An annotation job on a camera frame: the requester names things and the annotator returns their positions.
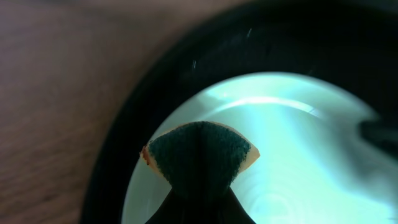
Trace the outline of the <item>green and yellow sponge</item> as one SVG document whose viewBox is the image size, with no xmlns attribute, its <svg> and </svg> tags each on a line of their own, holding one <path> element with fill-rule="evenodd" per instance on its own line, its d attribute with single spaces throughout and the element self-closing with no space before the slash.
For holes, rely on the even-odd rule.
<svg viewBox="0 0 398 224">
<path fill-rule="evenodd" d="M 196 121 L 149 141 L 140 155 L 178 196 L 210 203 L 226 193 L 260 152 L 230 126 Z"/>
</svg>

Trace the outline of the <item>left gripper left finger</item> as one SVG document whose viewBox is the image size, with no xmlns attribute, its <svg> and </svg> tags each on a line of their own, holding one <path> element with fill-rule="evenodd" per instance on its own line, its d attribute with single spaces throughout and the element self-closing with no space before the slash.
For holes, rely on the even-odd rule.
<svg viewBox="0 0 398 224">
<path fill-rule="evenodd" d="M 146 224 L 194 224 L 199 222 L 193 201 L 179 196 L 172 189 Z"/>
</svg>

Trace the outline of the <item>light blue plate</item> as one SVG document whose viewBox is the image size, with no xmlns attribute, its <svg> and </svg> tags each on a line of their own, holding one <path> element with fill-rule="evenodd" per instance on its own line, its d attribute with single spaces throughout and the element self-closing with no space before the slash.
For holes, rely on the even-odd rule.
<svg viewBox="0 0 398 224">
<path fill-rule="evenodd" d="M 260 157 L 231 184 L 255 223 L 396 223 L 397 159 L 361 137 L 375 111 L 317 78 L 253 73 L 212 85 L 172 111 L 158 137 L 194 121 L 239 131 Z M 142 159 L 121 222 L 146 223 L 171 187 Z"/>
</svg>

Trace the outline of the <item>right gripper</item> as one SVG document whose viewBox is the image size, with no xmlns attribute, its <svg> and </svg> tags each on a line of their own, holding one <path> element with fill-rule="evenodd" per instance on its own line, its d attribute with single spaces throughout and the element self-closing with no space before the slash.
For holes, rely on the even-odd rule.
<svg viewBox="0 0 398 224">
<path fill-rule="evenodd" d="M 364 140 L 397 159 L 397 119 L 363 121 L 359 130 Z"/>
</svg>

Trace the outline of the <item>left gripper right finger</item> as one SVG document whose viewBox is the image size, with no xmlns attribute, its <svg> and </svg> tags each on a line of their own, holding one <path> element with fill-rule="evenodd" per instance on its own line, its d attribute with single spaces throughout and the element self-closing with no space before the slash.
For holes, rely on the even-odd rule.
<svg viewBox="0 0 398 224">
<path fill-rule="evenodd" d="M 230 187 L 207 205 L 198 215 L 202 224 L 255 224 Z"/>
</svg>

